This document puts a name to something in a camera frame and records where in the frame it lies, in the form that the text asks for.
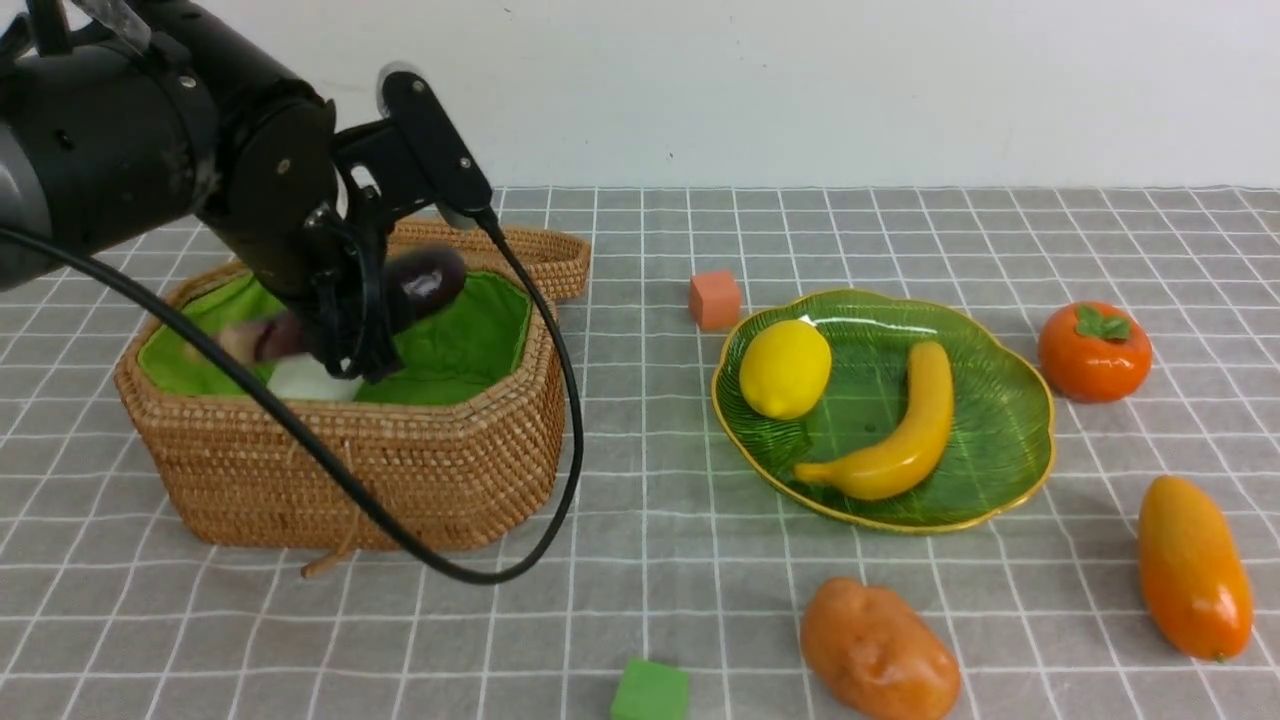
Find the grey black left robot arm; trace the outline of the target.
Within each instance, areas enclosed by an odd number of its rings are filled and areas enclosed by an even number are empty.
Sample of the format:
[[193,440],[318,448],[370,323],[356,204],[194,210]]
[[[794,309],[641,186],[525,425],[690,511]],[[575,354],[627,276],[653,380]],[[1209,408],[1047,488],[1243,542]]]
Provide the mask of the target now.
[[197,217],[333,375],[401,369],[387,232],[339,208],[337,111],[187,1],[29,1],[3,32],[3,288]]

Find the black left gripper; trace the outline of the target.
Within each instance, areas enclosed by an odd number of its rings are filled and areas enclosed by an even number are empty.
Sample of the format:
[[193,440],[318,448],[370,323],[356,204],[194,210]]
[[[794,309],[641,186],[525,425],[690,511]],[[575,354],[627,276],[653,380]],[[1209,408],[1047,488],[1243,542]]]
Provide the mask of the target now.
[[330,377],[378,383],[404,366],[396,345],[402,304],[383,272],[385,245],[320,202],[262,270],[284,307],[268,320],[262,360],[308,356]]

